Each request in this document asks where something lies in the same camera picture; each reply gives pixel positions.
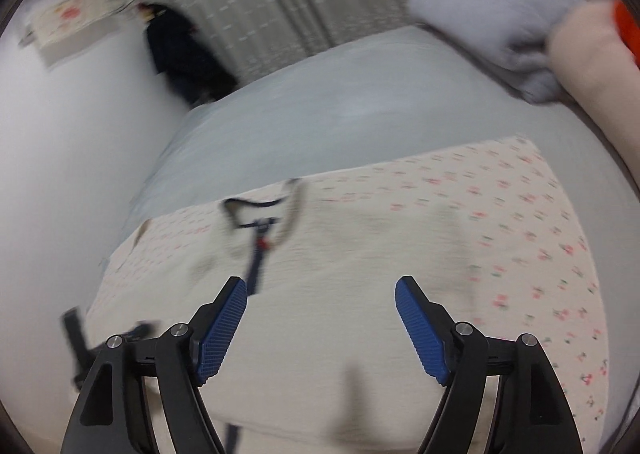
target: bed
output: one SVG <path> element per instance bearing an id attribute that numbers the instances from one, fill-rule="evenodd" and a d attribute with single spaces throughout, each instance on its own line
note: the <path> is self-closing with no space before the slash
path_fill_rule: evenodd
<path id="1" fill-rule="evenodd" d="M 610 385 L 602 440 L 615 433 L 640 358 L 636 271 L 640 203 L 598 129 L 566 104 L 532 106 L 413 26 L 329 50 L 192 111 L 134 200 L 145 220 L 290 177 L 524 134 L 575 207 L 602 286 Z"/>

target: metal screw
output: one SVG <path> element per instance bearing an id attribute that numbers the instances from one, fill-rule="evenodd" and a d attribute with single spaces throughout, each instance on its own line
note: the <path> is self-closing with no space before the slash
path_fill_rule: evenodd
<path id="1" fill-rule="evenodd" d="M 119 348 L 122 345 L 122 337 L 120 335 L 114 335 L 107 340 L 107 347 L 109 349 Z"/>
<path id="2" fill-rule="evenodd" d="M 176 324 L 171 328 L 171 335 L 173 335 L 174 337 L 181 337 L 187 331 L 189 331 L 189 326 L 187 326 L 186 324 Z"/>
<path id="3" fill-rule="evenodd" d="M 535 336 L 530 335 L 529 333 L 524 333 L 522 336 L 522 341 L 526 346 L 535 346 L 538 343 L 538 339 Z"/>
<path id="4" fill-rule="evenodd" d="M 473 326 L 467 322 L 458 322 L 456 324 L 456 331 L 463 336 L 471 335 L 474 332 Z"/>

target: blue gripper pad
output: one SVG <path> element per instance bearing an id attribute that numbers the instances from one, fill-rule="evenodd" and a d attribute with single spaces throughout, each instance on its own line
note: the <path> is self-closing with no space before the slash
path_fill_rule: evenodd
<path id="1" fill-rule="evenodd" d="M 444 386 L 450 374 L 445 364 L 444 344 L 402 279 L 396 284 L 396 308 L 424 370 Z"/>
<path id="2" fill-rule="evenodd" d="M 209 332 L 200 342 L 196 375 L 200 384 L 218 374 L 238 324 L 246 308 L 246 283 L 240 280 L 229 294 Z"/>

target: orange shirt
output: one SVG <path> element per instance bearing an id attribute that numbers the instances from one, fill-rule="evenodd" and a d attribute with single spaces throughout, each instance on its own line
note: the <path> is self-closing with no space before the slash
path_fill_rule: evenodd
<path id="1" fill-rule="evenodd" d="M 633 15 L 621 0 L 616 0 L 615 2 L 614 18 L 622 41 L 636 56 L 636 63 L 640 66 L 640 28 L 638 28 Z"/>

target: pink flower pattern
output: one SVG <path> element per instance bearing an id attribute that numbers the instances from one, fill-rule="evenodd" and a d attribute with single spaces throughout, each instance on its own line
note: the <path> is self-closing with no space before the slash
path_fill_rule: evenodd
<path id="1" fill-rule="evenodd" d="M 412 217 L 440 204 L 455 210 L 472 247 L 469 286 L 486 335 L 538 337 L 569 399 L 585 452 L 602 432 L 608 387 L 607 333 L 587 240 L 571 203 L 529 140 L 507 138 L 308 179 L 327 203 L 380 205 Z M 271 185 L 250 193 L 280 195 Z M 113 254 L 90 310 L 112 300 L 206 238 L 217 203 L 181 209 L 150 222 L 137 245 Z"/>

